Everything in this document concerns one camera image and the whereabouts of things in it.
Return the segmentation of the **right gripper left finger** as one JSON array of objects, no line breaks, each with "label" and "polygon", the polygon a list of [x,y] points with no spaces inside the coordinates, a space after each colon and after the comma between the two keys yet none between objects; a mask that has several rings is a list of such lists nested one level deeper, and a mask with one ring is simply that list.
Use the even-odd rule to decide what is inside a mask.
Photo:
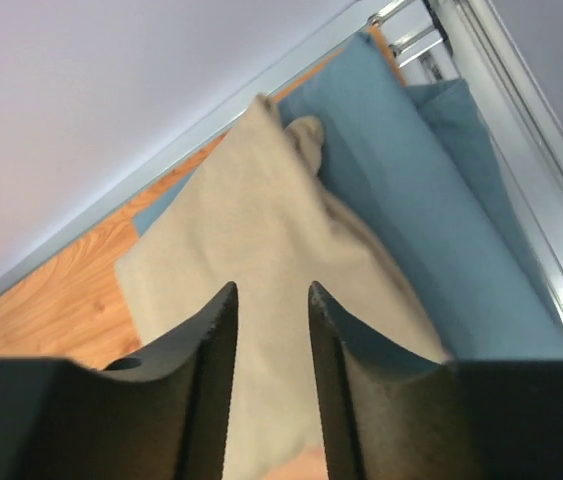
[{"label": "right gripper left finger", "polygon": [[0,358],[0,479],[218,479],[238,331],[226,284],[102,370]]}]

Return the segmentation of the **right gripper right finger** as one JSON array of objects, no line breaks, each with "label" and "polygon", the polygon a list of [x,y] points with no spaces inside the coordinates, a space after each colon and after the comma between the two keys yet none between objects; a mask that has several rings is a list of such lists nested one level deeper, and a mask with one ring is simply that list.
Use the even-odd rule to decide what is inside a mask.
[{"label": "right gripper right finger", "polygon": [[563,479],[562,360],[437,364],[308,298],[330,478]]}]

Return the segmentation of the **beige t shirt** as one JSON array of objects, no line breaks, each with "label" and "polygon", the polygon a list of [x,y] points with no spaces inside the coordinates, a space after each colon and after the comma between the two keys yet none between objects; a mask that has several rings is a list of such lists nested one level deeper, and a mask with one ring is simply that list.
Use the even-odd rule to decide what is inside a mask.
[{"label": "beige t shirt", "polygon": [[223,477],[261,479],[322,445],[308,290],[435,362],[441,340],[372,231],[317,174],[320,120],[283,123],[256,97],[166,210],[115,265],[142,342],[238,289],[238,339]]}]

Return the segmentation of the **folded grey-blue t shirt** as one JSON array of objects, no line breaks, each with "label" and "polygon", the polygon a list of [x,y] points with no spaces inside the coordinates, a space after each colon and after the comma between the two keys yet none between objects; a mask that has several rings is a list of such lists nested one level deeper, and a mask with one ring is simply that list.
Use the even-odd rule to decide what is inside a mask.
[{"label": "folded grey-blue t shirt", "polygon": [[359,34],[274,102],[283,123],[320,120],[319,181],[392,257],[448,357],[563,359],[559,315],[464,82],[404,87]]}]

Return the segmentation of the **right corner aluminium post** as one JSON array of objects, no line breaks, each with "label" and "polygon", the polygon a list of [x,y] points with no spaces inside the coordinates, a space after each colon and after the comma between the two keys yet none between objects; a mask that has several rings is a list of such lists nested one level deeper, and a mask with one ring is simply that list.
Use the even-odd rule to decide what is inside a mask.
[{"label": "right corner aluminium post", "polygon": [[563,321],[563,128],[489,1],[434,1]]}]

